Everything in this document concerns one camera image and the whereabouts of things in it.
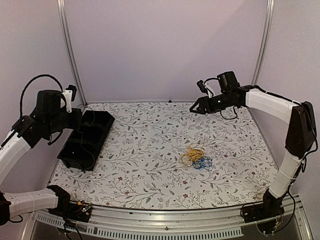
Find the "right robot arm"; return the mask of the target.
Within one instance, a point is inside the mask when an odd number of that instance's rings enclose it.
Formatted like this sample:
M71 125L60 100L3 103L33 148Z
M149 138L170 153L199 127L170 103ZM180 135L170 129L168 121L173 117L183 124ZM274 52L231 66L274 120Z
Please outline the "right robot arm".
M278 210L300 172L305 171L308 155L318 150L314 108L309 101L289 99L254 84L242 85L233 71L200 79L197 87L204 94L190 107L200 115L220 113L228 108L247 108L278 120L282 133L282 160L278 172L263 195L258 213L269 218Z

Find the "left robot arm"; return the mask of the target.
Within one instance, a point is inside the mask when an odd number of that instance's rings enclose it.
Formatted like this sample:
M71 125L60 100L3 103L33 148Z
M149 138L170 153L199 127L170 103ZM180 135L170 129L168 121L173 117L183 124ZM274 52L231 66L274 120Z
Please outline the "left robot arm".
M58 90L41 90L36 104L29 115L23 114L23 99L28 87L37 79L49 78L59 87ZM19 99L19 118L0 145L0 179L3 181L19 160L40 140L53 145L65 129L78 130L81 126L82 110L73 108L77 88L69 85L63 88L57 78L50 74L33 77L23 88ZM0 224L20 223L23 214L48 209L62 217L74 213L71 196L57 185L41 190L0 194Z

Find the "black three-compartment bin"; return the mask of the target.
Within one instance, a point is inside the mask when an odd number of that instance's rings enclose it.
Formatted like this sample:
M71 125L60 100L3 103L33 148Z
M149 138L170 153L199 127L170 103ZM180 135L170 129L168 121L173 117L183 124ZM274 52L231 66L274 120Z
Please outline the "black three-compartment bin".
M79 129L73 130L57 158L67 168L92 171L115 118L107 111L86 110Z

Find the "floral patterned table mat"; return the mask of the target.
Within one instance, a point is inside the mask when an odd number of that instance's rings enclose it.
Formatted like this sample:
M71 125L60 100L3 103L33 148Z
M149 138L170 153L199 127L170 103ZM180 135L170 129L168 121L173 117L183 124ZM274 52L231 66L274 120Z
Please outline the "floral patterned table mat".
M184 103L96 103L115 121L93 171L59 162L50 182L74 201L204 209L261 200L278 172L250 112L200 115Z

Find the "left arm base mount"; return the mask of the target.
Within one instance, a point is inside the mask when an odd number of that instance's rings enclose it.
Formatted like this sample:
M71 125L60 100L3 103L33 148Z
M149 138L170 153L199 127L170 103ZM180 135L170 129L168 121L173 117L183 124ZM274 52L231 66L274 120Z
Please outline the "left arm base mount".
M67 220L88 223L91 217L93 205L84 200L78 202L69 202L65 206L57 206L49 209L48 212L52 215L61 217Z

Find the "right aluminium corner post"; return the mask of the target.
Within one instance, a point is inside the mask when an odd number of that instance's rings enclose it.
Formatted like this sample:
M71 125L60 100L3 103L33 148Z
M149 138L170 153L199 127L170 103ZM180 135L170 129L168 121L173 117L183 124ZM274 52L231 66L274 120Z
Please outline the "right aluminium corner post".
M263 24L262 37L260 41L259 52L257 56L257 61L252 76L252 85L257 85L260 77L260 73L263 67L264 58L267 51L268 40L270 36L270 31L272 27L273 14L274 14L275 0L268 0L266 2L266 11Z

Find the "aluminium corner post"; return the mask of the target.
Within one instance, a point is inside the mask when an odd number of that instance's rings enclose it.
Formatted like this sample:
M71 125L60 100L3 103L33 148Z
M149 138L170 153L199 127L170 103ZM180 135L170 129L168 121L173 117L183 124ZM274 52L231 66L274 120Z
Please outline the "aluminium corner post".
M78 71L78 66L77 66L77 62L76 62L76 58L75 58L75 54L74 54L74 50L73 50L73 46L72 46L72 40L71 40L71 34L70 34L69 26L68 26L68 18L67 18L65 1L64 0L57 0L56 3L57 3L59 21L60 21L60 25L61 25L61 31L62 31L62 35L63 35L63 41L64 41L64 45L65 45L66 54L67 54L67 58L69 61L72 77L73 77L74 83L75 83L75 85L78 89L78 92L79 92L80 102L84 106L86 106L88 103L87 103L87 100L85 97L85 92L84 92L84 89L83 89L83 86L81 83L81 79L80 79L80 75L79 75L79 71Z
M273 14L274 14L275 0L268 0L266 2L266 11L263 24L262 37L260 41L259 52L257 56L257 61L252 76L252 85L257 85L260 77L260 73L263 67L264 58L267 51L268 40L270 36L270 31L272 27Z

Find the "left aluminium corner post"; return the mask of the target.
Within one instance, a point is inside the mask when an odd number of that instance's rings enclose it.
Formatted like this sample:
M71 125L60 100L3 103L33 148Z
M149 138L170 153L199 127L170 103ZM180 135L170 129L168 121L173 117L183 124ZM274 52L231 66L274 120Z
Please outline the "left aluminium corner post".
M71 34L70 34L69 26L68 26L68 18L67 18L65 1L64 0L57 0L56 3L57 3L59 21L60 21L60 25L61 25L61 31L62 31L62 35L63 35L63 41L64 41L64 45L65 45L66 54L67 54L67 58L69 61L72 77L73 77L74 83L75 83L75 85L78 89L78 92L79 92L80 102L84 106L86 106L88 103L87 103L87 100L85 97L85 92L84 92L84 89L83 89L83 86L81 83L81 79L80 79L80 75L79 75L79 71L78 71L78 66L77 66L77 62L76 62L76 58L75 58L75 54L74 54L74 50L73 50L73 46L72 46L72 40L71 40Z

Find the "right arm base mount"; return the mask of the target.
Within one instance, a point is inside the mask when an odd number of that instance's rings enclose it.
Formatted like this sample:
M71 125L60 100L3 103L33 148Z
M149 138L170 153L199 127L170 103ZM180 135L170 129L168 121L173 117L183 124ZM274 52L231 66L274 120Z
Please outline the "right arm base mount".
M240 209L245 223L256 222L257 229L264 235L273 234L283 221L284 208L264 208L262 203L246 203Z

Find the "aluminium front rail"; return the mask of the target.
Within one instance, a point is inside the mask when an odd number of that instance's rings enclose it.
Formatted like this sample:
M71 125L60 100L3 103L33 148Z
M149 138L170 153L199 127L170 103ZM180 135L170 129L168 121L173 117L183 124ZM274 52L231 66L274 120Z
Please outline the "aluminium front rail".
M27 219L24 240L314 240L297 194L285 197L283 214L247 220L246 206L196 210L136 210L95 206L88 222L65 225L39 210Z

